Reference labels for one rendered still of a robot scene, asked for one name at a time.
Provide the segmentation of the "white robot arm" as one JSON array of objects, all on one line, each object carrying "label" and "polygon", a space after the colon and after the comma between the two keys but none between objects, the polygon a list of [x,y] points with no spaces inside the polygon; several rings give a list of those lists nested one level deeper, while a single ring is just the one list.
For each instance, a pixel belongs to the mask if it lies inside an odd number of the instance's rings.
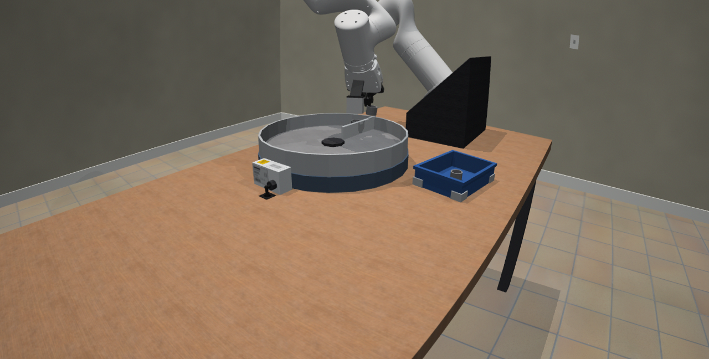
[{"label": "white robot arm", "polygon": [[[370,70],[374,60],[377,60],[377,54],[374,54],[376,44],[393,36],[399,24],[397,36],[393,40],[393,49],[428,93],[453,73],[418,31],[411,0],[304,2],[316,14],[342,12],[335,18],[334,24],[343,61],[349,71]],[[353,80],[351,93],[347,96],[347,114],[364,114],[363,88],[364,80]]]}]

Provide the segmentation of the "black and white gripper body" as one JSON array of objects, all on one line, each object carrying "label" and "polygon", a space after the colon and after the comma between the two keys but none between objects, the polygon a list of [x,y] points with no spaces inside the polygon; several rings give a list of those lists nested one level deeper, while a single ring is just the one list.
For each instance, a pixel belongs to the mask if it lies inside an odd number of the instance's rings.
[{"label": "black and white gripper body", "polygon": [[362,93],[379,93],[382,91],[383,83],[382,71],[379,67],[379,63],[374,60],[372,68],[364,72],[352,72],[346,69],[345,66],[345,81],[349,91],[351,91],[353,80],[364,80],[364,89]]}]

